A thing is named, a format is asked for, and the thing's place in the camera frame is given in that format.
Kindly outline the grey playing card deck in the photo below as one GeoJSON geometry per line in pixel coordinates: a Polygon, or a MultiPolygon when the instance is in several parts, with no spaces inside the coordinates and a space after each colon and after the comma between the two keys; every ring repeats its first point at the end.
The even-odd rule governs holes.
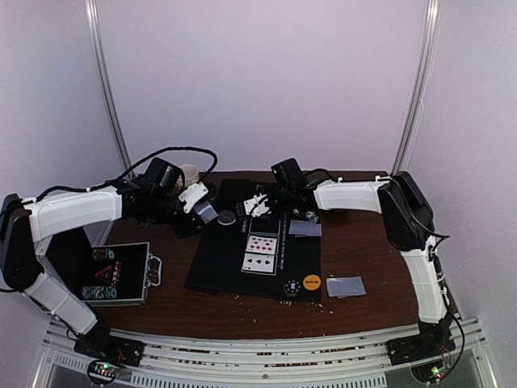
{"type": "Polygon", "coordinates": [[[213,208],[209,201],[197,203],[194,206],[194,210],[205,224],[208,224],[210,221],[218,217],[217,211],[213,208]]]}

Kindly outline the white poker chip stack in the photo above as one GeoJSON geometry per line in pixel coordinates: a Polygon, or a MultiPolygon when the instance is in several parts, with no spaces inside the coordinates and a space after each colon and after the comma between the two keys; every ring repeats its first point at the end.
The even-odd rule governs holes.
{"type": "Polygon", "coordinates": [[[292,211],[292,214],[295,219],[299,221],[307,221],[312,223],[318,223],[319,222],[319,216],[318,213],[314,210],[299,210],[294,209],[292,211]]]}

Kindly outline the dark green chip stack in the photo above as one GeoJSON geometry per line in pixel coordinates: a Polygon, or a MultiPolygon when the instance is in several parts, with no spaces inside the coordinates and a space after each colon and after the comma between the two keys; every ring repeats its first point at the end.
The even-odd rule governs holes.
{"type": "Polygon", "coordinates": [[[301,291],[301,283],[298,280],[287,280],[283,285],[284,295],[287,298],[297,297],[301,291]]]}

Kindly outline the orange big blind button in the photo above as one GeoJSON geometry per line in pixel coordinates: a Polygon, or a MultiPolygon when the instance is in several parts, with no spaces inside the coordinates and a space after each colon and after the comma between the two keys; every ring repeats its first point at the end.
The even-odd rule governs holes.
{"type": "Polygon", "coordinates": [[[318,275],[307,275],[302,281],[303,287],[308,291],[316,291],[321,288],[322,280],[318,275]]]}

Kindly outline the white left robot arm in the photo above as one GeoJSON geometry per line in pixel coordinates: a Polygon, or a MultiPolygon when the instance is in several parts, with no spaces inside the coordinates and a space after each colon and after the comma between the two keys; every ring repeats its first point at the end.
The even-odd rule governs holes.
{"type": "Polygon", "coordinates": [[[92,309],[96,302],[143,302],[147,264],[141,250],[101,254],[86,226],[123,219],[170,226],[180,238],[204,228],[197,205],[216,194],[213,183],[187,183],[183,171],[154,158],[133,179],[92,188],[50,188],[38,197],[15,193],[1,207],[1,273],[11,292],[24,293],[78,335],[99,359],[116,352],[111,328],[92,309]]]}

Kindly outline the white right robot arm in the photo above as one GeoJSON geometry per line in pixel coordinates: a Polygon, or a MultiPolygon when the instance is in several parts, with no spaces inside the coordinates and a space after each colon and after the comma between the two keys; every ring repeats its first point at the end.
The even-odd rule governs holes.
{"type": "Polygon", "coordinates": [[[239,202],[240,214],[261,217],[294,211],[305,216],[337,209],[379,213],[389,243],[406,263],[418,303],[418,334],[391,339],[386,344],[389,355],[407,361],[455,349],[450,329],[455,316],[437,253],[447,235],[436,232],[433,211],[409,172],[346,182],[324,170],[325,178],[317,179],[316,170],[301,170],[294,158],[276,163],[271,172],[276,186],[239,202]]]}

